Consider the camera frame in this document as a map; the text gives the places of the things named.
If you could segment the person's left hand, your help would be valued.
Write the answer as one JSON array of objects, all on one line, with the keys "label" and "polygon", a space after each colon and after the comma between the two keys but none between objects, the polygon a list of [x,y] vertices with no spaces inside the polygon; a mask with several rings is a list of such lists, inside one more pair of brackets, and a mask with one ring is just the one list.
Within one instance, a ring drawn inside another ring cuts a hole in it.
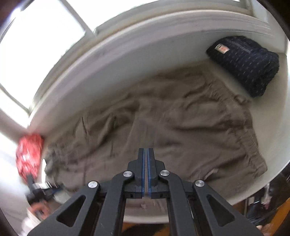
[{"label": "person's left hand", "polygon": [[52,213],[47,201],[33,203],[28,210],[41,220],[45,220]]}]

